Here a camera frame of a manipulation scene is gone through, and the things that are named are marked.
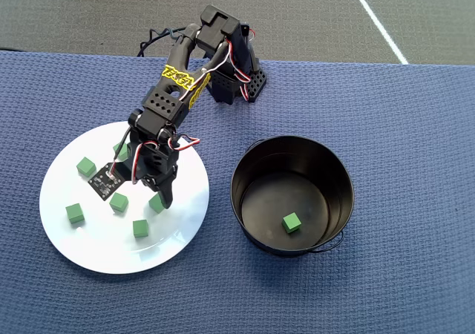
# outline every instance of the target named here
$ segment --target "robotic arm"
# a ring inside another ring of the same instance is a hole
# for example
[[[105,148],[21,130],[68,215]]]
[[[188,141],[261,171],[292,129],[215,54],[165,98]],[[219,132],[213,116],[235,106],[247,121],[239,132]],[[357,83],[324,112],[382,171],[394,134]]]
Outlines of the robotic arm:
[[[123,182],[141,180],[158,192],[163,206],[169,208],[173,201],[171,184],[177,176],[178,156],[183,149],[178,143],[182,135],[177,128],[203,89],[207,87],[217,102],[232,104],[241,94],[254,102],[266,84],[266,75],[249,43],[248,25],[241,25],[211,5],[201,15],[201,22],[202,26],[190,24],[175,42],[158,84],[142,100],[143,110],[135,109],[128,118],[129,129],[114,161],[90,183],[103,200]],[[197,70],[188,71],[190,54],[197,45],[210,60]],[[129,133],[131,156],[117,163],[115,159]]]

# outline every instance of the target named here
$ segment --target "floor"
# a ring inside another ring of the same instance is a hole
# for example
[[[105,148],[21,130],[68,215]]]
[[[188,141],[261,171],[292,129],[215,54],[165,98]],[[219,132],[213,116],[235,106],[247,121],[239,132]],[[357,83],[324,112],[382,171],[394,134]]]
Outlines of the floor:
[[[0,0],[0,46],[136,56],[149,28],[199,22],[207,4],[250,23],[262,59],[475,64],[475,0]]]

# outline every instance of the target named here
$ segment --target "blue textured mat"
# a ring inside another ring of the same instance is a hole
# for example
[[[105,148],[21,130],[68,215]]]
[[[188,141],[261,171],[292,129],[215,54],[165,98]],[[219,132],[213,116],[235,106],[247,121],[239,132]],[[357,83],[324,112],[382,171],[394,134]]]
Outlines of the blue textured mat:
[[[0,53],[3,333],[473,333],[475,68],[263,62],[254,105],[203,93],[210,205],[177,257],[134,275],[64,258],[42,228],[42,179],[71,140],[125,120],[164,59]],[[356,204],[341,246],[256,249],[229,203],[253,141],[311,137],[347,167]]]

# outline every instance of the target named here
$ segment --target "green cube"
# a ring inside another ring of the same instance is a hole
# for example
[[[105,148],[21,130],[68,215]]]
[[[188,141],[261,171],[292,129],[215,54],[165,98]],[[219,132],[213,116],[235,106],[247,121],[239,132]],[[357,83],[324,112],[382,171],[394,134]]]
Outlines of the green cube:
[[[300,225],[302,225],[302,223],[298,219],[297,214],[292,213],[282,219],[282,225],[284,226],[286,232],[290,234],[291,232],[294,232],[295,230],[300,228]]]
[[[128,205],[128,199],[125,195],[114,193],[109,204],[111,205],[112,209],[117,210],[119,212],[124,212],[125,208],[127,208]]]
[[[72,206],[67,206],[66,212],[68,213],[68,219],[71,224],[78,223],[79,221],[84,220],[84,215],[82,213],[82,209],[79,203],[73,204]]]
[[[160,196],[158,194],[154,195],[149,201],[148,204],[150,207],[158,213],[160,213],[162,210],[164,210],[164,206],[162,204],[162,200],[160,199]]]
[[[86,157],[84,157],[76,167],[77,170],[86,177],[90,177],[96,171],[96,165]]]
[[[144,238],[145,236],[148,236],[147,220],[135,220],[134,221],[134,237]]]
[[[119,148],[120,143],[114,146],[114,152],[117,151]],[[119,155],[117,156],[120,161],[127,160],[128,159],[128,152],[127,152],[127,144],[124,143],[122,145],[122,148],[120,149]]]

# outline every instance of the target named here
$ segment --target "circuit board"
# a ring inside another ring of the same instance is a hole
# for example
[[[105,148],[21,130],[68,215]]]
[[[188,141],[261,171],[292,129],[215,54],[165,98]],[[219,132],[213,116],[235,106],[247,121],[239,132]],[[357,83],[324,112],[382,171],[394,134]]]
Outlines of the circuit board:
[[[109,175],[109,168],[112,163],[108,163],[102,167],[90,180],[89,186],[103,199],[109,198],[124,182],[124,178],[114,171]]]

